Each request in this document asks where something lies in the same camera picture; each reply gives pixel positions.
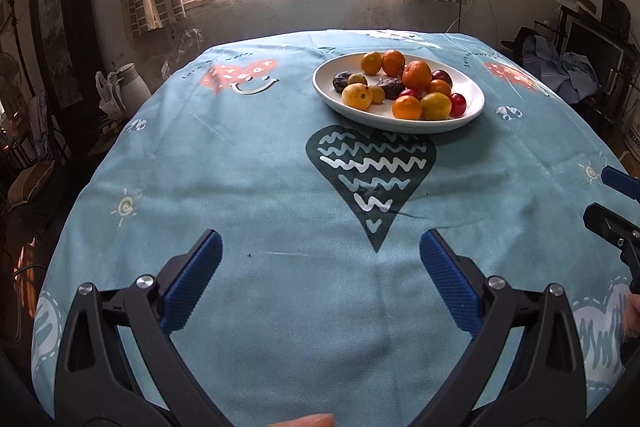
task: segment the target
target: blue tablecloth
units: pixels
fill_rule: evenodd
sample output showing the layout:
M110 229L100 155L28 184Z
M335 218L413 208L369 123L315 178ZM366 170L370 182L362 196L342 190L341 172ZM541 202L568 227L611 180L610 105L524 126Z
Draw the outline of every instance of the blue tablecloth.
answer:
M403 136L354 124L314 92L326 60L387 49L468 74L484 90L482 115ZM437 228L516 288L565 286L593 407L623 370L629 273L582 213L598 201L640 218L602 184L606 165L620 168L571 108L474 38L331 30L211 48L143 105L69 215L36 312L38 397L52 413L80 283L128 286L212 228L222 263L172 340L228 418L258 426L333 412L343 426L407 425L470 339L420 263L420 235ZM146 397L161 404L123 334ZM503 359L484 400L500 389Z

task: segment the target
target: plate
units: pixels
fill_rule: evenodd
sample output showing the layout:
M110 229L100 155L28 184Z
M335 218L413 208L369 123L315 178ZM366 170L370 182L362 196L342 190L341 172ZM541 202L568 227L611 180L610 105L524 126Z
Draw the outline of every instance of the plate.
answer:
M415 55L404 55L407 64L412 60L423 60L429 65L431 71L444 70L450 74L451 80L453 81L453 92L460 93L466 99L466 112L463 116L439 121L399 120L398 118L394 118L391 112L392 100L385 100L385 102L381 104L372 103L366 111L344 105L340 99L340 93L334 89L334 76L343 71L362 73L360 69L360 59L363 55L364 53L354 53L344 55L343 57L332 58L332 60L328 60L322 64L314 73L314 89L320 98L322 98L322 101L350 120L384 131L412 134L437 134L458 129L468 124L474 118L477 118L482 112L482 108L484 107L484 93L482 89L478 87L478 84L472 81L466 74L461 73L451 66L447 66L436 60L431 60L430 58L416 57ZM389 78L384 72L376 75L365 74L364 76L367 78L369 86L377 84L384 78Z

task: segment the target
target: metal screw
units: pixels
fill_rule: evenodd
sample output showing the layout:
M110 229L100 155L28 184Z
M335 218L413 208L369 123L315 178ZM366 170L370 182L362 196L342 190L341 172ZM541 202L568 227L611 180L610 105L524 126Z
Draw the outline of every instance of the metal screw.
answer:
M154 278L151 275L141 275L136 279L136 286L143 290L153 286Z
M90 282L83 282L81 285L78 286L78 293L80 295L89 295L89 293L91 293L93 289L94 289L93 284L91 284Z
M489 282L489 287L493 288L494 290L501 290L507 284L502 277L497 277L495 275L493 277L489 277L488 282Z
M549 285L549 291L551 292L551 295L559 297L564 293L564 288L559 284L553 283Z

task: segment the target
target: pillow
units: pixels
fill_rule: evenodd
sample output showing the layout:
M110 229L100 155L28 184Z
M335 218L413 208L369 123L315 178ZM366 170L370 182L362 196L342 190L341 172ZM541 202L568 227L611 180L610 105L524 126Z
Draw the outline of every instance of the pillow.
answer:
M7 193L9 206L14 208L35 198L53 174L54 165L54 160L43 160L18 174Z

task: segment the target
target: white plastic bag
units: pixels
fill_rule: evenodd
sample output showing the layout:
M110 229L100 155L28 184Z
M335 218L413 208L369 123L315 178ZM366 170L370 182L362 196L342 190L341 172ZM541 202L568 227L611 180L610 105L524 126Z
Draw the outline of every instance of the white plastic bag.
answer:
M95 73L95 88L100 94L100 109L103 110L111 120L120 121L124 117L124 108L120 101L120 86L115 73L109 73L107 78L102 72Z

